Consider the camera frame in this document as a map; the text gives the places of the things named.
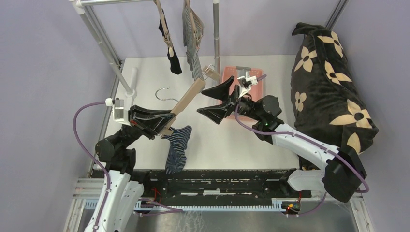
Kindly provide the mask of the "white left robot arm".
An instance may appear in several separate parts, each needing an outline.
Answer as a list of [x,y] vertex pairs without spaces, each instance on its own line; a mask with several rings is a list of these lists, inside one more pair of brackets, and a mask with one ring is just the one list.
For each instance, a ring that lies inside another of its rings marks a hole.
[[85,228],[87,232],[121,232],[125,229],[138,199],[151,193],[152,183],[132,180],[136,150],[128,147],[144,136],[155,139],[175,118],[171,110],[148,110],[137,105],[128,111],[128,123],[95,146],[99,162],[104,162],[103,188],[97,206]]

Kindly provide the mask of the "navy striped underwear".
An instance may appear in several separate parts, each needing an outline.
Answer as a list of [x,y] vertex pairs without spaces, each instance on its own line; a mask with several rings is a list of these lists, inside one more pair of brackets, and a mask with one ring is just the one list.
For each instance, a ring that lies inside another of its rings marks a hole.
[[171,135],[164,136],[164,139],[170,142],[170,148],[165,164],[167,174],[181,172],[186,165],[185,151],[188,148],[188,142],[191,137],[192,127],[187,125],[180,129],[170,128],[173,132]]

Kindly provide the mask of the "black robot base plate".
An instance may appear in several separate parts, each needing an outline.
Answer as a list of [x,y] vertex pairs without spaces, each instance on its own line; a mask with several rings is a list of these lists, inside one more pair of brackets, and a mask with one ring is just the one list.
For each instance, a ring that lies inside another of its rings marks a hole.
[[285,181],[289,170],[164,170],[133,171],[142,181],[144,198],[166,206],[270,206],[272,199],[310,198],[311,192],[293,190]]

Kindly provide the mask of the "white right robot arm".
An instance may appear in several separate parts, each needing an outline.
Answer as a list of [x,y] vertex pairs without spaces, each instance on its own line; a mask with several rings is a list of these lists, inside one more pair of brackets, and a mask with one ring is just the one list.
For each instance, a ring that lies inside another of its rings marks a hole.
[[242,76],[238,84],[234,81],[234,77],[230,77],[208,89],[194,84],[172,110],[149,116],[149,121],[153,122],[148,128],[149,138],[159,136],[170,141],[165,165],[167,172],[177,173],[185,166],[190,127],[177,129],[174,122],[191,99],[201,93],[220,101],[218,105],[197,110],[215,124],[220,124],[230,116],[234,116],[237,122],[240,122],[242,116],[255,122],[252,126],[243,124],[241,131],[232,128],[226,133],[220,133],[209,125],[199,129],[203,147],[198,153],[210,156],[211,170],[255,170],[256,166],[251,165],[250,161],[263,154],[262,143],[266,142],[287,149],[315,166],[315,170],[310,171],[292,170],[290,176],[280,182],[279,190],[286,197],[298,191],[314,190],[347,202],[354,193],[369,191],[365,181],[366,172],[357,152],[343,151],[338,146],[318,141],[286,124],[279,118],[281,108],[275,96],[267,95],[254,101],[249,91],[258,84],[258,78]]

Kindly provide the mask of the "black underwear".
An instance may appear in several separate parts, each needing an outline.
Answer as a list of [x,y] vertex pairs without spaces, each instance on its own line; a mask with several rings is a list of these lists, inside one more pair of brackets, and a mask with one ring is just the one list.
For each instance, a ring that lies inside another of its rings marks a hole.
[[173,46],[172,41],[170,39],[170,36],[168,36],[168,39],[165,38],[165,33],[164,33],[164,29],[163,29],[161,20],[160,20],[160,24],[159,24],[158,29],[160,30],[160,32],[162,34],[162,37],[163,37],[164,41],[167,44],[167,58],[170,62],[170,71],[173,74],[176,74],[176,75],[182,74],[182,69],[180,67],[180,62],[179,62],[178,56],[175,52],[175,49],[174,49],[174,46]]

